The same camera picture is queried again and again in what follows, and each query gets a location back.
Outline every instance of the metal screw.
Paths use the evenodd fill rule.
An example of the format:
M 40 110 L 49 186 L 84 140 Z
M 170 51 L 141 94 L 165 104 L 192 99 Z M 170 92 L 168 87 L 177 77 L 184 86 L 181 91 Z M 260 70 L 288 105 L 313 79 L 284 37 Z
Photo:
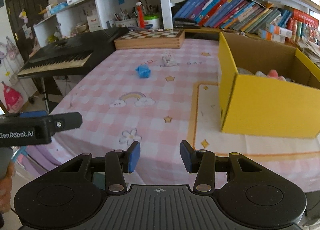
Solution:
M 199 184 L 198 186 L 196 186 L 196 189 L 198 191 L 201 191 L 201 192 L 208 192 L 210 191 L 212 188 L 210 185 L 208 184 Z
M 124 190 L 124 186 L 121 184 L 113 184 L 109 186 L 109 190 L 112 192 L 120 192 Z

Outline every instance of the human hand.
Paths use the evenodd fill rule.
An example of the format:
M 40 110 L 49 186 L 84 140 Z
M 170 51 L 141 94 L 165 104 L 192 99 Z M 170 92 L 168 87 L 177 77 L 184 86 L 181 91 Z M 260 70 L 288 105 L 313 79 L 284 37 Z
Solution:
M 7 169 L 7 174 L 3 180 L 0 180 L 0 213 L 6 213 L 11 209 L 11 189 L 12 176 L 14 175 L 14 163 L 10 163 Z

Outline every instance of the blue sticky note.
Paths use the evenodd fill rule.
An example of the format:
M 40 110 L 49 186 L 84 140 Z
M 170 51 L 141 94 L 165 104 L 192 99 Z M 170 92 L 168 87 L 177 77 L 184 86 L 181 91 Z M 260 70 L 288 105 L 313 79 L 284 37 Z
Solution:
M 124 0 L 118 0 L 119 5 L 124 4 Z
M 151 70 L 148 65 L 143 64 L 136 68 L 136 72 L 138 72 L 139 78 L 149 78 Z

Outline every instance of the pink checkered tablecloth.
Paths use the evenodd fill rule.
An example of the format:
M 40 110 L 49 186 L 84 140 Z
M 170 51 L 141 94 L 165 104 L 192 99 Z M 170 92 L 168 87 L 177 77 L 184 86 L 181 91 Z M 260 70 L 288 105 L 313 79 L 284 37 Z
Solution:
M 47 150 L 63 163 L 84 152 L 99 157 L 111 150 L 126 150 L 138 140 L 141 157 L 136 171 L 125 175 L 128 183 L 193 186 L 195 175 L 185 171 L 180 142 L 187 138 L 195 83 L 217 82 L 218 49 L 217 41 L 186 39 L 181 49 L 116 51 L 56 107 L 54 114 L 80 112 L 83 125 L 56 134 Z M 178 65 L 163 67 L 163 55 L 171 55 Z M 148 79 L 140 79 L 135 71 L 142 63 L 151 69 Z M 208 150 L 215 151 L 223 145 L 221 139 Z M 262 144 L 259 148 L 265 153 L 263 149 L 268 147 Z M 227 150 L 237 151 L 232 144 Z M 307 192 L 320 190 L 319 156 L 293 155 L 290 159 L 257 158 L 257 161 Z M 217 173 L 216 188 L 225 182 L 225 174 Z

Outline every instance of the purple book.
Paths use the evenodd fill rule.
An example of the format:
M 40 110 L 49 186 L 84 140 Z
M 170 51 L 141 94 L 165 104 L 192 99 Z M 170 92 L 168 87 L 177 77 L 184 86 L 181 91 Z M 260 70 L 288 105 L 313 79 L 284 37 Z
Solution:
M 204 1 L 202 1 L 201 4 L 200 4 L 199 6 L 197 6 L 197 7 L 192 11 L 192 13 L 190 14 L 190 16 L 188 16 L 188 19 L 195 20 L 195 19 L 198 17 L 198 15 L 201 13 L 202 8 L 204 7 L 204 5 L 205 5 L 206 3 L 208 3 L 208 2 L 209 2 L 209 0 L 204 0 Z

